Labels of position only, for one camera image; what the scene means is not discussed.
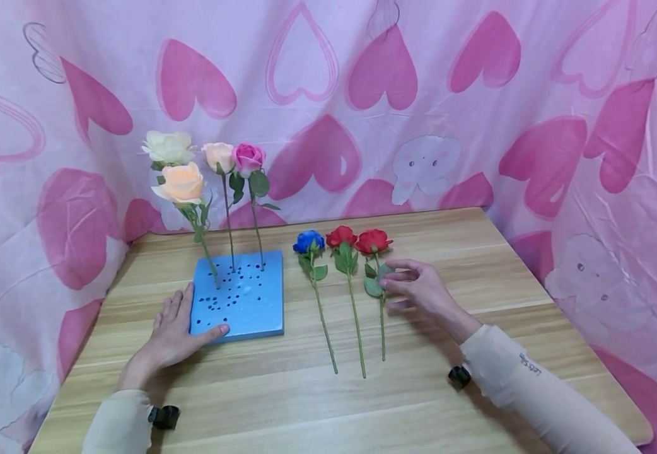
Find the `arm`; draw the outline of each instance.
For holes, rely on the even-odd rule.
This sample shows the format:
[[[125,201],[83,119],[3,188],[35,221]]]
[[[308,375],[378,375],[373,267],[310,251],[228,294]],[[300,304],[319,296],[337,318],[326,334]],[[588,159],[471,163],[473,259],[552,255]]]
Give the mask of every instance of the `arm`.
[[[387,261],[381,285],[406,298],[389,310],[416,308],[460,345],[482,395],[529,422],[556,454],[639,454],[633,443],[573,388],[539,367],[497,327],[482,325],[447,292],[434,267],[413,260]]]
[[[143,454],[151,446],[152,405],[147,383],[162,368],[180,363],[203,345],[228,333],[227,325],[201,335],[190,335],[193,284],[166,298],[154,320],[152,336],[124,367],[117,391],[99,406],[91,422],[82,454]]]

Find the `finger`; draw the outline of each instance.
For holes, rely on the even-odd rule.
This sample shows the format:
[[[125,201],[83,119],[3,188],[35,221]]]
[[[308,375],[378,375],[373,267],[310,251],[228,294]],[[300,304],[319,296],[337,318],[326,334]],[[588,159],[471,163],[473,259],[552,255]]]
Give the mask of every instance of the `finger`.
[[[154,316],[154,324],[152,325],[152,330],[156,330],[162,325],[162,312]]]
[[[213,328],[212,330],[209,330],[206,333],[197,336],[200,347],[202,347],[203,345],[212,344],[214,341],[222,338],[225,334],[228,334],[228,331],[230,331],[230,326],[218,325],[215,326],[215,328]]]
[[[389,268],[411,269],[411,271],[420,274],[429,265],[412,259],[390,259],[387,260],[387,266]]]
[[[382,279],[380,286],[387,291],[399,293],[399,295],[407,296],[409,294],[409,285],[411,282],[391,281],[389,279]]]
[[[178,317],[189,320],[190,312],[192,311],[194,292],[195,285],[190,282],[188,286],[185,287],[185,294],[182,296],[182,304],[180,305],[180,310],[177,312]]]
[[[396,312],[412,309],[414,304],[409,300],[387,302],[386,308],[387,311]]]
[[[182,291],[178,290],[175,292],[175,295],[172,296],[172,302],[170,303],[169,309],[167,309],[167,314],[165,314],[165,320],[170,322],[175,319],[177,316],[177,311],[180,310],[180,303],[182,302]]]
[[[414,271],[387,272],[384,275],[384,278],[390,281],[416,281],[417,277]]]

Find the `left hand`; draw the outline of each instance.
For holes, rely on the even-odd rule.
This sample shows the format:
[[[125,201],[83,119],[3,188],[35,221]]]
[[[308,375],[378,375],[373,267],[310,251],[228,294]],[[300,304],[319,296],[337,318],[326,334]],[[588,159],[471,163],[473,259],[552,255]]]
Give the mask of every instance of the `left hand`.
[[[119,378],[117,389],[142,389],[160,369],[180,363],[228,333],[228,325],[218,325],[201,335],[190,335],[190,312],[193,303],[193,283],[185,291],[165,298],[162,311],[154,318],[152,336],[129,360]]]

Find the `blue rose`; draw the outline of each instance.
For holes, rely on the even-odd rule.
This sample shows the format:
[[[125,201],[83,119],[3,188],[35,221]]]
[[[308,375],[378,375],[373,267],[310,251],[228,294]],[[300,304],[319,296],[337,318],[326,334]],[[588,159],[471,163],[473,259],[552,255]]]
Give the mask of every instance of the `blue rose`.
[[[319,252],[325,248],[323,236],[315,230],[301,231],[293,245],[293,250],[297,253]]]

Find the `flower stem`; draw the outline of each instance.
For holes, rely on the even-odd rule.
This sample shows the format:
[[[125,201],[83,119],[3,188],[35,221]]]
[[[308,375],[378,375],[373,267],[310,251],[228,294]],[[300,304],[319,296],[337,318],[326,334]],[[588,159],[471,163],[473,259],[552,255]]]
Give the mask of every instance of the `flower stem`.
[[[230,238],[230,258],[233,261],[233,271],[236,270],[236,253],[235,249],[233,248],[233,229],[230,228],[230,207],[228,205],[228,179],[225,178],[225,174],[223,173],[223,196],[225,199],[225,220],[227,220],[228,223],[228,237]]]
[[[310,254],[310,262],[311,262],[311,272],[313,272],[313,253]],[[321,306],[321,297],[318,295],[318,282],[316,280],[309,276],[309,279],[311,281],[311,286],[313,287],[313,291],[316,293],[316,302],[318,303],[318,314],[321,316],[321,325],[323,325],[323,333],[325,336],[327,336],[327,344],[328,344],[328,352],[330,353],[330,362],[334,365],[334,373],[339,373],[339,369],[336,367],[336,358],[334,358],[334,348],[330,345],[330,339],[329,339],[329,329],[327,328],[327,322],[323,318],[323,306]]]
[[[265,262],[263,260],[263,243],[260,241],[260,231],[258,231],[258,218],[255,215],[255,192],[248,182],[248,191],[250,192],[250,210],[253,212],[253,225],[255,226],[255,234],[258,236],[258,248],[260,249],[260,269],[265,269]]]
[[[349,293],[351,294],[351,306],[354,310],[354,322],[356,322],[356,337],[359,339],[359,358],[361,358],[361,374],[366,378],[366,367],[364,365],[364,349],[361,345],[361,330],[359,330],[359,316],[356,314],[356,301],[354,301],[354,288],[351,283],[351,274],[346,274],[346,280],[349,281]]]
[[[378,269],[380,268],[380,264],[378,264],[378,254],[373,254],[373,257],[375,258],[376,262],[376,273],[378,273]],[[381,294],[381,296],[378,298],[378,316],[380,317],[381,321],[381,360],[386,361],[387,360],[387,342],[386,342],[386,336],[384,334],[384,304],[386,302],[386,298],[384,293]]]
[[[200,240],[200,243],[202,244],[202,249],[205,251],[205,258],[207,259],[208,263],[210,263],[210,271],[212,271],[212,276],[215,278],[215,288],[220,288],[218,270],[215,268],[215,264],[212,262],[212,257],[210,257],[210,253],[207,251],[207,245],[205,244],[204,237]]]

